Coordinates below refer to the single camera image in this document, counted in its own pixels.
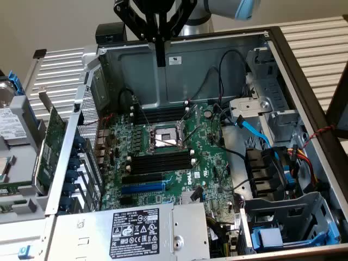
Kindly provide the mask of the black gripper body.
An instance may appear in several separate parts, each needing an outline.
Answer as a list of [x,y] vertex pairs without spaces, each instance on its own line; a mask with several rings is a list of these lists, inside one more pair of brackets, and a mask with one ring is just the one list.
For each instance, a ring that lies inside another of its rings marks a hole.
[[175,0],[133,0],[143,14],[167,14]]

